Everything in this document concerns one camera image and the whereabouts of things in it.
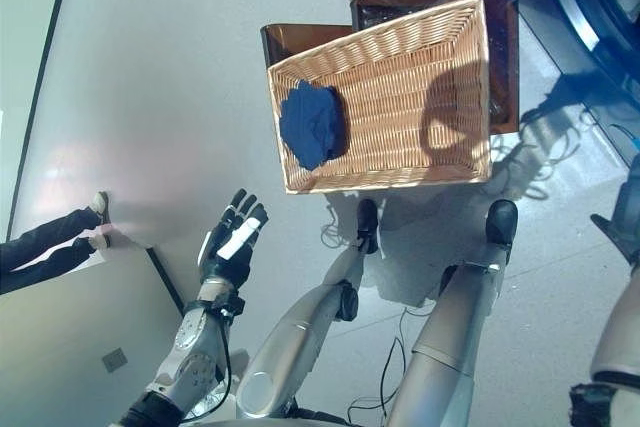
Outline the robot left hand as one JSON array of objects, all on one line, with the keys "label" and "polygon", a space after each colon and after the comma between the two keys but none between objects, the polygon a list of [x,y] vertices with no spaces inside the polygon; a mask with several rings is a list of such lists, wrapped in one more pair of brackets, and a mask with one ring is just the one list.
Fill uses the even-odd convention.
[{"label": "robot left hand", "polygon": [[249,277],[253,250],[268,220],[257,197],[239,189],[205,235],[197,257],[200,283],[221,278],[239,289]]}]

